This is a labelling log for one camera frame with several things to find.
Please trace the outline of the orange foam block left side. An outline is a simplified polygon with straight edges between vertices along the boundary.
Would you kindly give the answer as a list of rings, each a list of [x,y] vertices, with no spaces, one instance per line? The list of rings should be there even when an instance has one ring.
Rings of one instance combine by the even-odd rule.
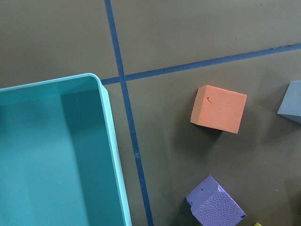
[[[237,134],[247,95],[205,85],[197,90],[190,122]]]

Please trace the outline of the teal plastic bin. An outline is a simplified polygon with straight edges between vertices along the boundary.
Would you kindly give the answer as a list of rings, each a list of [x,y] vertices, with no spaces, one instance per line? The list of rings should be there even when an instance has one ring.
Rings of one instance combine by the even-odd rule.
[[[96,75],[1,89],[0,223],[132,224],[109,95]]]

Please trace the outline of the purple foam block left side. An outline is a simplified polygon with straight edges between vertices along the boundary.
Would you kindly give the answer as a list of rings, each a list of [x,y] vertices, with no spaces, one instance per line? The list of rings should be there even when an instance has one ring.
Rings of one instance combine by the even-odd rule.
[[[206,177],[187,196],[192,215],[203,226],[235,226],[245,212],[212,177]]]

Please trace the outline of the light blue foam block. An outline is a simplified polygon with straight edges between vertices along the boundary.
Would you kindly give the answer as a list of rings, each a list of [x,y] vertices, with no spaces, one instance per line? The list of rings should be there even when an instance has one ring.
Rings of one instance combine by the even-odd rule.
[[[278,110],[278,115],[301,123],[301,81],[290,82]]]

